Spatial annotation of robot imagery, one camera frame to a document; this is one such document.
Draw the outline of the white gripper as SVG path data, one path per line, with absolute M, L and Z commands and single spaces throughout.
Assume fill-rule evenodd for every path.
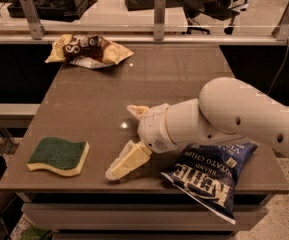
M 128 141 L 119 156 L 105 172 L 108 180 L 119 180 L 148 162 L 152 152 L 165 153 L 177 149 L 170 139 L 166 128 L 167 103 L 148 108 L 147 106 L 128 105 L 128 112 L 139 121 L 137 133 L 140 142 Z

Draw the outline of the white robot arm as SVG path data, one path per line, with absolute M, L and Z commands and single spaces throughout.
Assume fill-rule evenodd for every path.
M 197 98 L 155 107 L 129 105 L 139 121 L 138 143 L 128 142 L 107 169 L 118 180 L 149 161 L 153 153 L 184 144 L 223 145 L 252 139 L 289 158 L 289 107 L 235 78 L 221 77 L 203 86 Z

